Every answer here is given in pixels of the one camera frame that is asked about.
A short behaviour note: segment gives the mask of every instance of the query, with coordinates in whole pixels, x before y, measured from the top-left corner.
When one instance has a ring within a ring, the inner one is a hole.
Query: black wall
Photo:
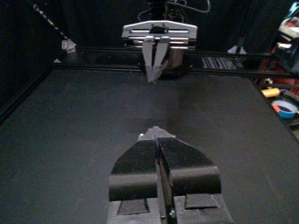
[[[268,51],[292,0],[255,1],[246,48],[248,52],[263,52]],[[208,14],[186,11],[190,23],[199,26],[199,50],[227,51],[236,44],[250,2],[211,0]],[[70,35],[82,46],[122,46],[123,25],[135,23],[139,12],[148,9],[144,0],[60,0],[60,3]],[[204,0],[188,0],[188,5],[207,7]]]
[[[42,5],[52,11],[52,5]],[[0,109],[54,62],[60,35],[25,1],[0,3]]]

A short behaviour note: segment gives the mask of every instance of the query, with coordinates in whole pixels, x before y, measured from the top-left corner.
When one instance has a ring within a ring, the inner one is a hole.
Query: blue tape roll
[[[279,107],[278,114],[283,118],[292,118],[298,112],[298,107],[290,103],[288,101],[274,101],[272,105],[276,105]]]

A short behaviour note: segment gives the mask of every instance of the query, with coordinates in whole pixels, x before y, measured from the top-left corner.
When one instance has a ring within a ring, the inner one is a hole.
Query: wire
[[[198,9],[192,8],[191,6],[187,6],[187,5],[180,4],[180,3],[172,3],[172,2],[167,2],[167,3],[170,5],[175,5],[175,6],[183,7],[187,10],[196,11],[196,12],[200,12],[200,13],[208,13],[211,11],[211,0],[207,0],[207,5],[208,5],[207,10],[198,10]]]
[[[148,13],[151,10],[144,10],[144,11],[142,11],[139,14],[138,14],[138,20],[139,20],[139,22],[142,22],[143,20],[142,20],[142,16],[146,14],[146,13]]]

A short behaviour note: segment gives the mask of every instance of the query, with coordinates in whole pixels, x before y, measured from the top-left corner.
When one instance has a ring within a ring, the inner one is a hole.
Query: yellow object
[[[263,92],[263,95],[266,96],[266,98],[275,97],[275,96],[280,95],[279,88],[264,89],[264,90],[262,90],[262,92]]]

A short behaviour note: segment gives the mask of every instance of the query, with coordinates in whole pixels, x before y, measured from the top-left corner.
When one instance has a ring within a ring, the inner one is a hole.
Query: black table surface
[[[235,223],[299,223],[299,144],[248,79],[71,70],[0,127],[0,223],[106,223],[114,163],[154,126],[219,167]]]

